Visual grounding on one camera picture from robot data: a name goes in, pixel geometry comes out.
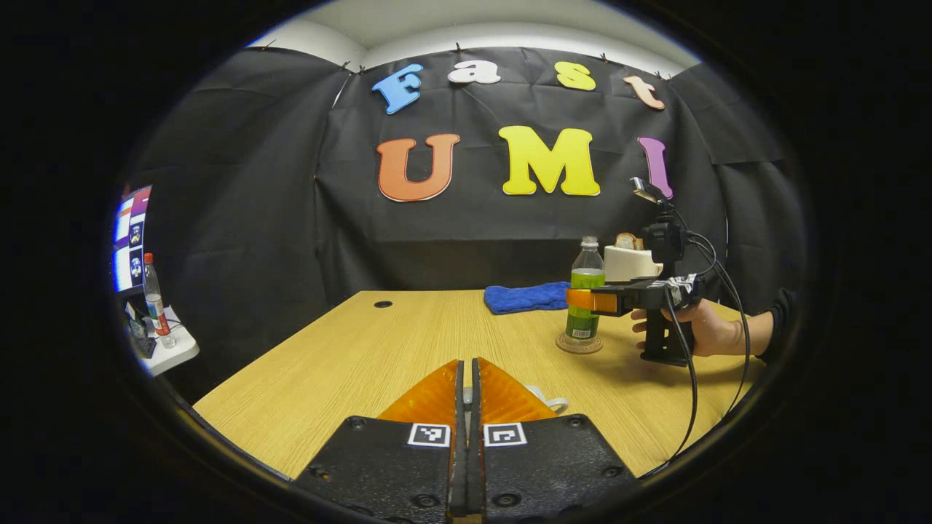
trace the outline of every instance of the mug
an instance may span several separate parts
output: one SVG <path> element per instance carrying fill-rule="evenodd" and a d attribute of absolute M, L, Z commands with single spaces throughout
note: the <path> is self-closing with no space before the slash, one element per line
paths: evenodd
<path fill-rule="evenodd" d="M 563 398 L 562 396 L 547 400 L 547 397 L 543 396 L 543 391 L 541 390 L 540 387 L 528 386 L 527 384 L 525 384 L 524 386 L 528 388 L 528 391 L 530 391 L 531 393 L 534 393 L 534 396 L 540 398 L 541 402 L 546 404 L 547 407 L 551 408 L 553 411 L 556 411 L 557 415 L 563 413 L 564 411 L 567 410 L 567 408 L 569 408 L 569 401 Z"/>
<path fill-rule="evenodd" d="M 534 396 L 541 399 L 541 402 L 547 405 L 547 407 L 553 409 L 557 415 L 563 413 L 569 408 L 569 401 L 563 397 L 552 398 L 547 400 L 547 397 L 543 396 L 543 391 L 538 386 L 528 386 L 524 384 L 524 387 L 528 388 L 528 391 L 534 393 Z M 473 387 L 466 386 L 463 388 L 463 403 L 472 404 L 473 403 Z"/>

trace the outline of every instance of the light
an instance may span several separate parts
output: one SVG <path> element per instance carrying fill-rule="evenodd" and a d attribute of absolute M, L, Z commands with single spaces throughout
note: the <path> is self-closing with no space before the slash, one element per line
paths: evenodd
<path fill-rule="evenodd" d="M 642 178 L 631 177 L 631 185 L 634 187 L 635 195 L 644 200 L 655 203 L 663 208 L 672 207 L 670 202 L 664 196 L 664 192 L 650 182 L 645 182 Z"/>

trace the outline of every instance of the bottle label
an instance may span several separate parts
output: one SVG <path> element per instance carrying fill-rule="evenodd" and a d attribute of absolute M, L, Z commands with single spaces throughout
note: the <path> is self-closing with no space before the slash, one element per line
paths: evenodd
<path fill-rule="evenodd" d="M 162 309 L 162 301 L 161 300 L 158 300 L 156 302 L 146 301 L 145 305 L 149 309 L 149 315 L 152 316 L 152 327 L 155 328 L 156 334 L 161 337 L 168 335 L 170 332 L 169 323 L 165 319 L 165 310 Z"/>
<path fill-rule="evenodd" d="M 605 285 L 605 273 L 599 275 L 584 275 L 573 272 L 569 276 L 569 286 L 573 289 L 593 289 Z M 598 315 L 590 310 L 569 306 L 567 316 L 567 337 L 592 338 L 598 329 Z"/>

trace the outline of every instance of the person's hand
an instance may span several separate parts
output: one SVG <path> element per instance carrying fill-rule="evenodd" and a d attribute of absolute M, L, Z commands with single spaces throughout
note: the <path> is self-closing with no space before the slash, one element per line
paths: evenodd
<path fill-rule="evenodd" d="M 661 313 L 666 320 L 673 320 L 669 311 L 661 310 Z M 634 310 L 631 312 L 631 318 L 633 320 L 645 320 L 647 319 L 647 312 Z M 695 347 L 692 350 L 694 356 L 744 354 L 745 352 L 744 333 L 741 323 L 722 320 L 712 309 L 711 303 L 704 298 L 694 306 L 677 311 L 677 320 L 681 324 L 684 322 L 692 323 L 692 335 L 695 338 Z M 670 337 L 677 335 L 674 329 L 670 330 L 668 334 Z M 635 333 L 647 331 L 647 322 L 636 323 L 632 330 Z M 643 350 L 644 342 L 638 342 L 637 347 Z"/>

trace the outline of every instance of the wooden table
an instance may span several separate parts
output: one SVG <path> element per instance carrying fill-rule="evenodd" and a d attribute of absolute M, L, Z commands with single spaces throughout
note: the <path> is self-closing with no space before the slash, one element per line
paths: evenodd
<path fill-rule="evenodd" d="M 297 477 L 350 415 L 375 417 L 450 360 L 481 356 L 548 398 L 584 413 L 636 476 L 676 450 L 692 406 L 689 371 L 642 361 L 632 321 L 605 317 L 605 347 L 576 355 L 556 347 L 566 310 L 493 315 L 482 291 L 364 291 L 227 379 L 194 409 L 235 444 Z M 390 300 L 384 309 L 373 305 Z M 721 316 L 738 313 L 718 304 Z M 743 356 L 696 358 L 699 407 L 690 442 L 734 398 Z M 751 359 L 745 391 L 763 363 Z"/>

